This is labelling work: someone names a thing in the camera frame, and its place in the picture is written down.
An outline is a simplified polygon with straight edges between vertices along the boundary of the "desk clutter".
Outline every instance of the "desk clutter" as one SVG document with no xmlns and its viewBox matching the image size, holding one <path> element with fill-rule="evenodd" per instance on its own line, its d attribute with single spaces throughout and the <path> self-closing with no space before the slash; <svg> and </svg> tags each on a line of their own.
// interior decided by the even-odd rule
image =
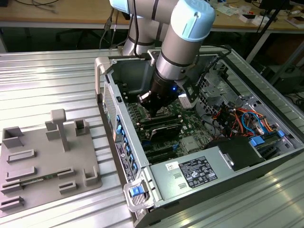
<svg viewBox="0 0 304 228">
<path fill-rule="evenodd" d="M 210 0 L 210 4 L 219 12 L 232 16 L 236 15 L 242 22 L 254 24 L 256 26 L 264 26 L 271 16 L 271 10 L 265 10 L 265 14 L 262 13 L 264 6 L 258 1 L 235 1 L 235 2 L 218 2 L 217 0 Z M 287 16 L 286 20 L 290 24 L 299 29 L 304 28 L 304 14 L 302 7 L 283 7 L 280 12 L 280 16 Z"/>
</svg>

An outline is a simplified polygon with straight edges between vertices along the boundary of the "gray fixture board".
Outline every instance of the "gray fixture board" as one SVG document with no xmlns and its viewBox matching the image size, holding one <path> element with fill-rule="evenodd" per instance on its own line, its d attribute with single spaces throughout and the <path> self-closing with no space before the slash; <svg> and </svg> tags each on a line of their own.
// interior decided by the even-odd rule
<svg viewBox="0 0 304 228">
<path fill-rule="evenodd" d="M 22 145 L 1 145 L 0 217 L 101 187 L 92 136 L 85 122 L 78 126 L 82 134 L 76 123 L 64 125 L 69 151 L 60 136 L 47 137 L 47 128 L 6 135 Z"/>
</svg>

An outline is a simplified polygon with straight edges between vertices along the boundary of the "metal slat surface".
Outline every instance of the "metal slat surface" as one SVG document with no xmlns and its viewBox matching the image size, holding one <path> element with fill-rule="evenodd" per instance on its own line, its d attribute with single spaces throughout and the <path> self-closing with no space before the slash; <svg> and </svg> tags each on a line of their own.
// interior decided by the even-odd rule
<svg viewBox="0 0 304 228">
<path fill-rule="evenodd" d="M 94 59 L 104 53 L 109 54 L 94 50 L 0 56 L 0 134 L 16 125 L 23 131 L 45 128 L 50 110 L 64 108 L 67 121 L 88 121 L 103 182 L 98 189 L 0 218 L 0 227 L 133 227 L 95 100 Z"/>
<path fill-rule="evenodd" d="M 48 108 L 66 107 L 69 120 L 82 116 L 89 122 L 103 182 L 99 189 L 0 218 L 0 227 L 133 227 L 105 137 L 105 129 L 98 114 L 97 104 L 93 102 L 94 83 L 75 85 L 73 81 L 82 76 L 89 77 L 89 72 L 92 72 L 91 77 L 94 78 L 94 65 L 87 60 L 108 54 L 117 55 L 115 51 L 90 50 L 8 53 L 0 56 L 2 88 L 9 89 L 6 87 L 8 84 L 17 85 L 18 82 L 26 82 L 23 86 L 29 86 L 22 90 L 0 90 L 0 128 L 6 123 L 21 124 L 24 131 L 42 128 L 44 121 L 49 120 Z M 234 52 L 229 58 L 237 64 L 242 62 Z M 66 62 L 69 65 L 65 65 L 66 59 L 78 60 L 69 60 Z M 239 67 L 257 83 L 256 72 L 251 67 L 244 63 L 239 64 Z M 65 85 L 49 86 L 42 82 L 46 87 L 40 88 L 39 82 L 46 80 L 54 80 L 56 83 L 58 80 L 65 80 Z M 268 85 L 259 80 L 256 85 L 267 93 L 271 100 L 280 101 L 278 105 L 281 106 L 281 111 L 288 117 L 295 118 L 293 121 L 297 122 L 298 126 L 304 126 L 301 113 L 290 108 L 291 104 L 283 96 L 268 89 Z M 302 154 L 262 178 L 164 219 L 152 227 L 304 227 L 303 189 Z"/>
</svg>

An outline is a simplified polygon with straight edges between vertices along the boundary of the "white paper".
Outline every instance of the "white paper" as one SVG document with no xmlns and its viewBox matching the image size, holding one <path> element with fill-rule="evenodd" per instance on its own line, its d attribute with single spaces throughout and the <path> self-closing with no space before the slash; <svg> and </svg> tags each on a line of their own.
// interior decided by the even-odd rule
<svg viewBox="0 0 304 228">
<path fill-rule="evenodd" d="M 166 164 L 166 167 L 167 167 L 168 171 L 174 170 L 174 169 L 177 169 L 179 167 L 179 163 L 178 163 L 178 161 L 171 162 L 171 163 Z"/>
</svg>

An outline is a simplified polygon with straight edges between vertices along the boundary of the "cable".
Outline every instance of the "cable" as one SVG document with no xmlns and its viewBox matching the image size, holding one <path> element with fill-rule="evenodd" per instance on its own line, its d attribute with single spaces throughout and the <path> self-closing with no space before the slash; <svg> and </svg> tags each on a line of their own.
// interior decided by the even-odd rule
<svg viewBox="0 0 304 228">
<path fill-rule="evenodd" d="M 244 132 L 244 128 L 243 128 L 243 126 L 242 126 L 242 124 L 241 124 L 241 122 L 240 122 L 240 120 L 239 120 L 239 117 L 237 116 L 236 113 L 234 113 L 234 115 L 235 115 L 235 117 L 236 117 L 236 120 L 237 120 L 237 122 L 238 122 L 239 127 L 241 128 L 241 133 L 243 133 L 243 132 Z"/>
<path fill-rule="evenodd" d="M 110 49 L 116 48 L 116 47 L 122 45 L 123 43 L 127 42 L 128 38 L 129 38 L 129 35 L 130 35 L 130 30 L 131 30 L 131 24 L 132 24 L 132 22 L 133 22 L 133 15 L 132 15 L 131 18 L 130 18 L 130 23 L 129 23 L 129 29 L 128 29 L 127 38 L 126 38 L 124 41 L 122 41 L 122 42 L 120 42 L 120 43 L 118 43 L 118 44 L 113 45 L 112 47 L 110 47 Z"/>
<path fill-rule="evenodd" d="M 252 113 L 254 113 L 254 114 L 258 115 L 258 116 L 263 116 L 261 113 L 257 113 L 257 112 L 254 111 L 254 110 L 247 110 L 247 109 L 245 109 L 245 108 L 238 108 L 237 110 L 239 110 L 239 111 L 241 111 L 241 112 L 243 112 L 243 113 L 252 112 Z M 262 120 L 262 121 L 265 122 L 265 127 L 266 127 L 266 129 L 267 129 L 269 132 L 273 132 L 273 130 L 272 130 L 271 127 L 269 126 L 267 120 L 264 119 L 264 120 Z"/>
<path fill-rule="evenodd" d="M 27 5 L 27 6 L 45 6 L 45 5 L 49 5 L 49 4 L 58 2 L 60 0 L 55 0 L 55 1 L 47 2 L 47 3 L 39 3 L 39 4 L 28 4 L 28 3 L 25 3 L 25 2 L 22 2 L 22 1 L 19 1 L 19 0 L 15 0 L 15 1 L 19 2 L 21 4 L 24 4 L 24 5 Z"/>
<path fill-rule="evenodd" d="M 202 83 L 202 80 L 203 78 L 205 77 L 205 75 L 209 72 L 209 70 L 218 62 L 220 61 L 223 57 L 226 57 L 228 55 L 230 55 L 231 53 L 231 48 L 228 48 L 224 45 L 213 45 L 213 44 L 205 44 L 204 46 L 214 46 L 214 47 L 220 47 L 220 48 L 224 48 L 226 50 L 228 50 L 228 52 L 226 54 L 224 54 L 222 57 L 217 57 L 212 63 L 209 64 L 209 66 L 207 67 L 206 70 L 203 70 L 201 73 L 200 73 L 200 77 L 199 77 L 199 80 L 197 82 L 197 85 L 200 87 L 200 84 Z"/>
<path fill-rule="evenodd" d="M 99 49 L 101 49 L 101 43 L 102 43 L 103 39 L 105 38 L 106 33 L 111 28 L 113 13 L 114 13 L 114 8 L 112 8 L 110 16 L 108 17 L 108 19 L 106 20 L 106 23 L 104 25 L 104 33 L 101 36 L 100 41 L 99 41 Z"/>
<path fill-rule="evenodd" d="M 237 0 L 237 1 L 233 1 L 233 2 L 226 2 L 227 4 L 233 4 L 233 3 L 237 3 L 237 2 L 239 2 L 239 1 L 241 1 L 241 0 Z"/>
<path fill-rule="evenodd" d="M 261 24 L 260 24 L 260 26 L 258 27 L 258 29 L 257 29 L 256 33 L 258 33 L 258 31 L 260 30 L 260 28 L 261 28 L 261 26 L 262 26 L 262 24 L 263 24 L 263 21 L 264 21 L 265 15 L 266 15 L 266 13 L 264 13 L 263 18 L 262 18 L 262 21 L 261 21 Z"/>
<path fill-rule="evenodd" d="M 118 22 L 118 15 L 119 15 L 119 11 L 116 12 L 115 24 L 114 24 L 113 35 L 112 35 L 112 40 L 111 40 L 110 47 L 112 46 L 113 41 L 114 41 L 114 36 L 115 36 L 115 32 L 116 32 L 116 26 L 117 26 L 117 22 Z"/>
<path fill-rule="evenodd" d="M 249 130 L 250 132 L 252 132 L 253 135 L 255 136 L 256 133 L 255 133 L 252 129 L 250 129 L 249 127 L 247 127 L 246 124 L 244 123 L 244 116 L 245 116 L 245 115 L 246 115 L 246 113 L 244 113 L 244 114 L 242 115 L 242 124 L 243 124 L 243 126 L 244 126 L 247 130 Z"/>
<path fill-rule="evenodd" d="M 43 8 L 42 6 L 41 6 L 41 3 L 40 2 L 37 2 L 37 1 L 35 1 L 35 0 L 32 0 L 32 3 L 33 3 L 33 5 L 35 6 L 35 7 L 37 7 L 37 8 L 39 8 L 39 9 L 42 9 L 42 10 L 46 10 L 46 11 L 50 11 L 50 12 L 52 12 L 52 13 L 58 13 L 56 10 L 54 10 L 54 9 L 46 9 L 46 8 Z"/>
<path fill-rule="evenodd" d="M 136 5 L 135 5 L 135 0 L 133 0 L 133 14 L 134 14 L 134 24 L 135 24 L 135 43 L 134 43 L 134 55 L 138 58 L 140 58 L 140 56 L 137 54 L 137 43 L 138 43 L 138 39 L 139 39 L 139 30 L 138 30 L 138 23 L 137 23 L 137 13 L 136 13 Z"/>
<path fill-rule="evenodd" d="M 243 126 L 244 126 L 247 130 L 249 130 L 249 131 L 251 131 L 251 132 L 254 133 L 254 131 L 251 130 L 250 128 L 248 128 L 248 127 L 245 125 L 245 123 L 244 123 L 244 117 L 245 117 L 246 114 L 252 114 L 252 115 L 257 119 L 257 121 L 258 121 L 260 127 L 262 128 L 262 130 L 263 130 L 264 132 L 266 132 L 266 133 L 269 133 L 269 131 L 266 129 L 266 127 L 264 127 L 264 126 L 262 125 L 261 120 L 258 118 L 258 116 L 257 116 L 255 113 L 253 113 L 253 112 L 246 112 L 246 113 L 244 113 L 244 114 L 242 115 L 242 124 L 243 124 Z"/>
<path fill-rule="evenodd" d="M 258 8 L 260 7 L 260 6 L 257 6 L 256 4 L 253 4 L 253 3 L 254 3 L 254 2 L 252 1 L 251 4 L 254 5 L 255 7 L 258 7 Z"/>
</svg>

